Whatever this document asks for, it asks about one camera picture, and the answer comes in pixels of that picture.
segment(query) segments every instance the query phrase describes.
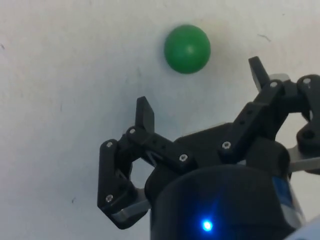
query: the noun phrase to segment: black cylindrical base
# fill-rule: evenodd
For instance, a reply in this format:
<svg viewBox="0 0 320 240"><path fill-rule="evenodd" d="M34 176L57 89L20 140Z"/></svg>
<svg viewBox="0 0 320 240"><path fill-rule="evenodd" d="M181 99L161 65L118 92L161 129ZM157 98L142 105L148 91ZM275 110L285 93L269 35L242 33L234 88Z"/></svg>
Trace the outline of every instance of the black cylindrical base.
<svg viewBox="0 0 320 240"><path fill-rule="evenodd" d="M151 240L283 240L294 230L273 178L239 165L178 178L151 210Z"/></svg>

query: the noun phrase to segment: white surface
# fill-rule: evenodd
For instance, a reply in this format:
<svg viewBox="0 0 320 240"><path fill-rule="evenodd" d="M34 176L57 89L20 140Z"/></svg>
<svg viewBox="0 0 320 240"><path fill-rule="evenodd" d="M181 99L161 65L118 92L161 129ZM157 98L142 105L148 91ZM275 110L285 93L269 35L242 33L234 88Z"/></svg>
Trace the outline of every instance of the white surface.
<svg viewBox="0 0 320 240"><path fill-rule="evenodd" d="M290 235L286 240L318 240L320 236L320 217L308 222L304 227Z"/></svg>
<svg viewBox="0 0 320 240"><path fill-rule="evenodd" d="M317 0L1 0L1 239L147 240L147 217L120 231L96 207L100 144L133 123L140 96L171 140L233 121L257 94L252 56L294 81L320 74L319 12ZM211 41L193 75L162 55L182 23ZM292 118L279 140L292 147L302 125ZM141 184L150 168L139 166ZM307 218L319 214L320 178L292 181Z"/></svg>

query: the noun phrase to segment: black linkage arm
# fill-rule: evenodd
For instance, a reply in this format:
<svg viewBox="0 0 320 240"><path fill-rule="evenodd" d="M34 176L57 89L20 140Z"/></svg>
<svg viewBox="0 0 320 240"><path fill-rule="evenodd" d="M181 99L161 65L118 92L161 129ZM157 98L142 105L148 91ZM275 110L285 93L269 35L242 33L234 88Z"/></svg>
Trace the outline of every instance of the black linkage arm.
<svg viewBox="0 0 320 240"><path fill-rule="evenodd" d="M320 76L281 81L271 79L258 57L249 64L259 94L234 122L174 142L155 133L151 106L137 99L135 125L100 147L97 205L118 228L131 227L165 186L199 168L242 164L280 178L295 171L320 174ZM286 149L275 137L290 113L302 113L307 124L297 133L297 147ZM139 158L154 167L145 189L130 180Z"/></svg>

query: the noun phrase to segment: blue label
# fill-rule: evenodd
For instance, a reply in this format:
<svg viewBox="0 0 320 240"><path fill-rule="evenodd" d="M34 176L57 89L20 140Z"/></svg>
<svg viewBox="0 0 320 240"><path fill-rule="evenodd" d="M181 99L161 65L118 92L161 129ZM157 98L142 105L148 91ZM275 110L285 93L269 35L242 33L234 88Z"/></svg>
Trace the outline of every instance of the blue label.
<svg viewBox="0 0 320 240"><path fill-rule="evenodd" d="M275 176L272 177L272 181L280 203L295 209L289 183L286 180Z"/></svg>

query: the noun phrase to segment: green ball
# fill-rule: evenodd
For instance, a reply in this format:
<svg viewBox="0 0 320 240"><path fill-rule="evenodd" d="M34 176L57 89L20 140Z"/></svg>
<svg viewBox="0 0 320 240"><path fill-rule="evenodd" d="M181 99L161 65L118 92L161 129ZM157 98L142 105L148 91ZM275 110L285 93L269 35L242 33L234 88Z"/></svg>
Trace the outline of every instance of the green ball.
<svg viewBox="0 0 320 240"><path fill-rule="evenodd" d="M181 25L166 38L164 56L172 69L181 74L201 70L210 58L210 41L199 27Z"/></svg>

